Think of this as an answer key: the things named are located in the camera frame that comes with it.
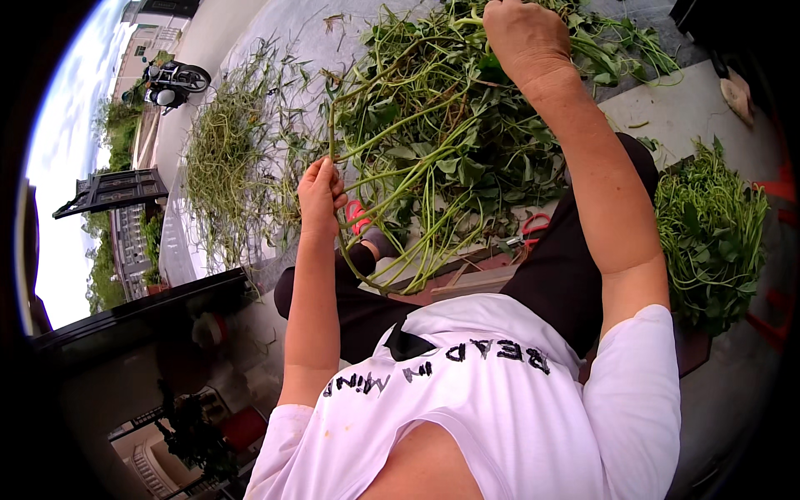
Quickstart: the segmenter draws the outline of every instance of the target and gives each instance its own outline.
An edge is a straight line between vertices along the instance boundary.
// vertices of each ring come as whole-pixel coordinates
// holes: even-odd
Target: person
[[[556,13],[492,0],[483,19],[572,186],[499,294],[418,307],[357,288],[332,250],[343,183],[328,158],[312,164],[297,264],[275,291],[283,388],[246,498],[641,500],[670,487],[680,393],[653,160],[584,91]],[[352,248],[361,274],[383,243]],[[340,357],[355,364],[339,371]]]

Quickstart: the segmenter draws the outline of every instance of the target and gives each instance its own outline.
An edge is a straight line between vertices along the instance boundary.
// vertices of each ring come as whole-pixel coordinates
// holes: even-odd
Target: potted plant
[[[239,470],[236,454],[222,438],[222,432],[213,426],[203,413],[200,396],[194,394],[175,400],[168,385],[158,381],[164,394],[164,418],[170,422],[172,431],[158,420],[155,425],[164,434],[170,453],[189,466],[198,466],[206,478],[225,481]]]

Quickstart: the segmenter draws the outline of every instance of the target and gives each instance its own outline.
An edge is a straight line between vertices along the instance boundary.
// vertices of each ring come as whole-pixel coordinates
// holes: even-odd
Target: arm
[[[655,216],[636,169],[570,61],[566,26],[555,12],[521,0],[493,0],[484,27],[509,77],[564,150],[581,228],[602,275],[601,338],[641,308],[669,309]]]
[[[334,283],[334,211],[347,203],[328,159],[312,163],[298,186],[302,228],[294,292],[284,346],[283,389],[278,405],[314,407],[339,367],[339,318]]]

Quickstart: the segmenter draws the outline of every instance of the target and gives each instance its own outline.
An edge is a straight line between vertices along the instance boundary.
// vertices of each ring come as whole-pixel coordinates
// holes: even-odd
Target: gray sock
[[[378,253],[380,254],[381,258],[383,257],[400,257],[400,253],[394,248],[392,242],[386,237],[386,235],[380,230],[378,227],[371,227],[361,236],[361,239],[365,239],[368,242],[375,245],[375,248],[378,249]]]

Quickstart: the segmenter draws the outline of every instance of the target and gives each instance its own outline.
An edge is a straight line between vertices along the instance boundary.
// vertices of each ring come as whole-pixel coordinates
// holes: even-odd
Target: road
[[[183,34],[175,58],[205,68],[213,78],[231,47],[268,1],[205,0]],[[154,163],[169,189],[178,171],[192,116],[202,100],[201,95],[192,96],[186,105],[162,117],[158,124]]]

